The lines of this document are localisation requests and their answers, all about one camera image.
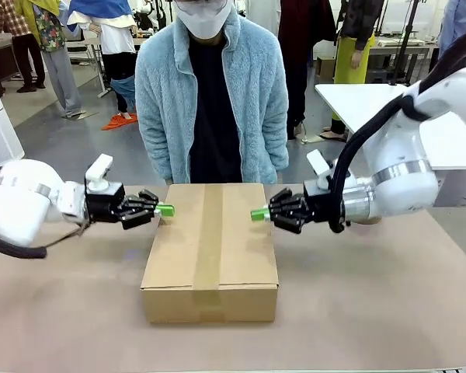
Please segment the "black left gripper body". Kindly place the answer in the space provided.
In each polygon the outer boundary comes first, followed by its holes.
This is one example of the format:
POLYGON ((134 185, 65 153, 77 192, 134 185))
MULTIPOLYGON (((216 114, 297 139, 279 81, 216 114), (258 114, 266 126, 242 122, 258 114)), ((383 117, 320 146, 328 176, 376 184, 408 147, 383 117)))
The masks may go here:
POLYGON ((85 205, 91 223, 117 223, 120 221, 116 209, 123 202, 125 189, 121 182, 109 182, 102 191, 85 188, 85 205))

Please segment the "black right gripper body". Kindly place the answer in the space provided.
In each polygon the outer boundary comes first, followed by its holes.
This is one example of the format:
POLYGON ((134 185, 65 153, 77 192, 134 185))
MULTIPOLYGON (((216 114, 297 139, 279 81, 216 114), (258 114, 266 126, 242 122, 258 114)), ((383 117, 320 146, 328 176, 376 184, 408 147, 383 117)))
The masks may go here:
POLYGON ((329 220, 332 194, 317 182, 304 182, 304 201, 307 205, 306 222, 326 222, 329 220))

